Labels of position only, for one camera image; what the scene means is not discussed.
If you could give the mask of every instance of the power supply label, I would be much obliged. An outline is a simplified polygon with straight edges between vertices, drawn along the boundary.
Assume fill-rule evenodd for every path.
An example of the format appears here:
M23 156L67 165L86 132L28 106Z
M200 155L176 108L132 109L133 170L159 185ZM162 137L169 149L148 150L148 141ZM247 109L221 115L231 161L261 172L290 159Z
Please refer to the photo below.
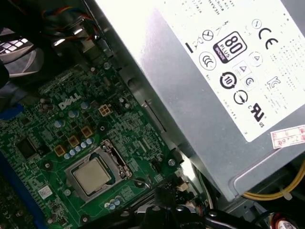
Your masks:
M248 142L305 104L305 38L280 0L160 0Z

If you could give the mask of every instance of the motherboard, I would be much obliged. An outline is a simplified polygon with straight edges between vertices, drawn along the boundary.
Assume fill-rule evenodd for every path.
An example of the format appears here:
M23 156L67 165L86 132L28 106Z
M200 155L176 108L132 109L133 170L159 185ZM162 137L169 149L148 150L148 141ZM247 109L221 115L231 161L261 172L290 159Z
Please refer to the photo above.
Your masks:
M78 228L127 207L176 170L153 122L103 56L20 104L22 113L0 122L0 151L51 229Z
M33 216L2 173L0 173L0 206L1 229L35 229Z

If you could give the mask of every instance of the integrated circuit chip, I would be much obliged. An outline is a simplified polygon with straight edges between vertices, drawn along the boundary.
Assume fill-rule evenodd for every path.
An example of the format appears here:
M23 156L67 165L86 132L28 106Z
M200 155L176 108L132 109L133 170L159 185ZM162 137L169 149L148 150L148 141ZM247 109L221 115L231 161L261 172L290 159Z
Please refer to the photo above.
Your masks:
M55 151L57 156L62 156L66 153L66 150L64 149L64 147L62 145L56 146L54 148L54 151Z
M68 142L70 143L70 145L72 146L72 147L76 147L80 142L79 142L79 140L77 139L77 137L75 136L75 135L73 135L72 137L70 137L69 139L68 139Z
M81 129L81 132L85 137L90 137L93 135L93 132L89 126L85 126L83 129Z
M105 140L102 145L106 151L98 147L65 169L69 184L86 203L132 175L119 153L113 154L112 143Z
M25 159L30 158L36 153L36 149L28 138L24 138L16 144L17 149L21 152Z
M28 124L30 122L30 120L28 119L28 118L23 118L23 119L21 119L21 123L23 124L23 125L26 125L26 124Z
M88 196L100 190L103 185L111 180L111 176L98 159L89 161L73 174Z

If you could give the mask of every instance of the screw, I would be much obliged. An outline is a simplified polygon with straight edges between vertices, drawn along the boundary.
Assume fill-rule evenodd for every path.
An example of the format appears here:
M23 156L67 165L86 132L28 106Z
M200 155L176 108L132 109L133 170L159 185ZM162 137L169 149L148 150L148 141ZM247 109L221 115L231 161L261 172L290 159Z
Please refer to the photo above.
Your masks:
M110 69L110 64L108 62L104 63L104 69L106 70Z
M69 195L71 195L71 191L69 190L69 189L66 189L65 191L64 191L64 194L65 194L65 196L69 196Z
M152 209L153 209L153 211L160 211L161 210L159 206L154 206Z
M175 166L176 165L176 161L174 159L170 159L170 160L168 160L168 165L169 166Z
M209 215L212 217L216 217L217 216L217 212L211 211L209 212Z
M107 146L103 145L102 150L106 152L107 151Z
M177 211L183 211L183 209L184 209L184 207L182 207L182 206L176 207L176 210L177 210Z

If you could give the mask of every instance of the small chip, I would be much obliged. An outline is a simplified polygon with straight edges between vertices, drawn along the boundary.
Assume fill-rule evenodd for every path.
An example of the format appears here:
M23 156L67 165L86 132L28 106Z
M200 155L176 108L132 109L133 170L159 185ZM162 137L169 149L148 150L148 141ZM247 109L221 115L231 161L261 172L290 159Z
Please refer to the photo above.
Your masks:
M16 144L18 150L22 153L25 159L30 158L36 153L36 149L28 138L24 138Z
M91 107L93 107L93 108L98 108L99 107L99 104L98 104L98 102L97 101L92 101L91 102Z
M109 109L109 107L107 105L103 105L99 108L99 112L101 113L101 115L103 117L105 117L111 113L111 110Z
M83 115L84 115L85 118L90 117L90 115L88 114L88 112L84 112Z
M74 128L74 131L75 131L76 133L79 133L79 132L81 131L81 129L77 126L77 127Z
M57 132L57 136L59 136L59 137L63 136L63 132L62 131L58 131Z
M87 120L88 120L89 123L94 122L93 118L91 118L91 117L87 118Z
M68 142L72 147L76 147L80 143L77 137L74 135L68 139Z
M62 145L58 145L54 148L54 151L57 156L62 156L66 153L66 150L62 147Z
M54 206L52 206L52 210L53 210L53 212L56 212L58 209L59 209L59 206L58 206L58 205L54 205Z
M89 126L85 126L83 129L81 129L81 132L85 137L90 137L93 135L93 132Z
M38 148L38 154L40 156L46 155L48 152L50 152L50 149L46 144L43 144Z
M26 124L28 124L30 122L30 120L28 119L28 118L23 118L22 120L21 120L21 123L23 124L23 125L26 125Z
M67 140L67 137L65 135L61 136L61 141L65 142Z
M101 85L100 82L95 82L95 83L94 83L94 86L96 86L96 87L99 87L100 85Z
M39 195L41 196L42 199L46 199L46 198L48 198L50 195L53 194L52 191L51 191L51 189L50 189L50 187L47 186L47 185L46 185L45 187L43 187L42 189L40 189L40 190L38 191L38 193L39 193Z
M59 224L60 224L61 226L65 225L66 223L67 223L67 221L66 221L65 219L59 220Z
M76 122L71 122L71 126L74 128L74 127L77 127L77 124Z

